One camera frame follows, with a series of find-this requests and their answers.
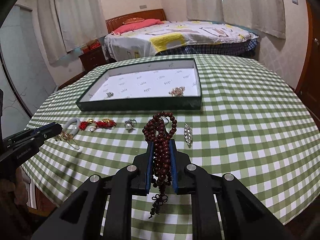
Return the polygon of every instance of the wooden nightstand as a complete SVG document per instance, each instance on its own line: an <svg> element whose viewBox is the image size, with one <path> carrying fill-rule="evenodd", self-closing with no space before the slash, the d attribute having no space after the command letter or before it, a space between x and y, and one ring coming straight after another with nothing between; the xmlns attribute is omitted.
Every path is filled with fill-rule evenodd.
<svg viewBox="0 0 320 240"><path fill-rule="evenodd" d="M97 66L107 64L102 47L92 49L89 52L80 55L79 58L86 72L93 70Z"/></svg>

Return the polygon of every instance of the red pillow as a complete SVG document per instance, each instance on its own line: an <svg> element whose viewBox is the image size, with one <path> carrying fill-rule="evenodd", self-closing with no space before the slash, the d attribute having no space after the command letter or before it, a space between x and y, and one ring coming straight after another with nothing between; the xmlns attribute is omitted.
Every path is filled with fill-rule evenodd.
<svg viewBox="0 0 320 240"><path fill-rule="evenodd" d="M116 30L114 30L111 34L121 34L121 33L126 33L129 31L135 31L144 27L150 27L156 24L163 24L162 21L159 19L146 19L143 22L140 23L131 23L127 25L122 25Z"/></svg>
<svg viewBox="0 0 320 240"><path fill-rule="evenodd" d="M127 25L127 24L131 24L131 23L140 23L140 22L143 22L143 21L144 21L143 18L131 18L131 19L125 20L122 24L123 25Z"/></svg>

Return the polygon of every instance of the jewelry tray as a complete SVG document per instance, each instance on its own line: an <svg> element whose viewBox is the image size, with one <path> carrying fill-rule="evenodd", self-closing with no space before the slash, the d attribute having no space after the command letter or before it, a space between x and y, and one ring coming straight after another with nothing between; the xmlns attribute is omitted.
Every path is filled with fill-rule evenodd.
<svg viewBox="0 0 320 240"><path fill-rule="evenodd" d="M169 94L176 87L185 87L182 97ZM173 59L108 69L76 104L81 111L199 110L201 99L194 59Z"/></svg>

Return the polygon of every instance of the tablecloth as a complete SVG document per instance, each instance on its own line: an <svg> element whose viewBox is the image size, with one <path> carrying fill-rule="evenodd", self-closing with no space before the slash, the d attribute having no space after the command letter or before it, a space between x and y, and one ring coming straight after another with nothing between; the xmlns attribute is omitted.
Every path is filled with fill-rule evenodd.
<svg viewBox="0 0 320 240"><path fill-rule="evenodd" d="M203 99L200 111L174 111L177 149L211 174L234 174L269 210L287 223L319 195L320 133L309 112L290 87L253 59L222 55L146 57L100 66L49 96L28 124L64 124L72 117L110 118L112 130L80 131L80 150L54 139L23 167L45 195L60 205L90 175L114 175L147 148L141 132L155 111L81 112L76 100L106 69L160 59L194 58ZM128 133L124 121L138 124ZM188 148L183 127L193 129ZM168 202L160 215L148 219L157 189L132 200L132 239L192 239L190 196L167 188Z"/></svg>

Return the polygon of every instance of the curtain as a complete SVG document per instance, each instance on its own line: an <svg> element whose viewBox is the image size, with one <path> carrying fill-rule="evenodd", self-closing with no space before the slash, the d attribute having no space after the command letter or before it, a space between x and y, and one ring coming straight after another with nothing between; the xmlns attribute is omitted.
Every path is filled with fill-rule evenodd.
<svg viewBox="0 0 320 240"><path fill-rule="evenodd" d="M108 34L100 0L55 0L67 51Z"/></svg>
<svg viewBox="0 0 320 240"><path fill-rule="evenodd" d="M221 0L187 0L189 20L223 21Z"/></svg>
<svg viewBox="0 0 320 240"><path fill-rule="evenodd" d="M285 39L283 0L223 0L223 20Z"/></svg>
<svg viewBox="0 0 320 240"><path fill-rule="evenodd" d="M45 52L52 64L67 54L54 0L37 0L37 11Z"/></svg>

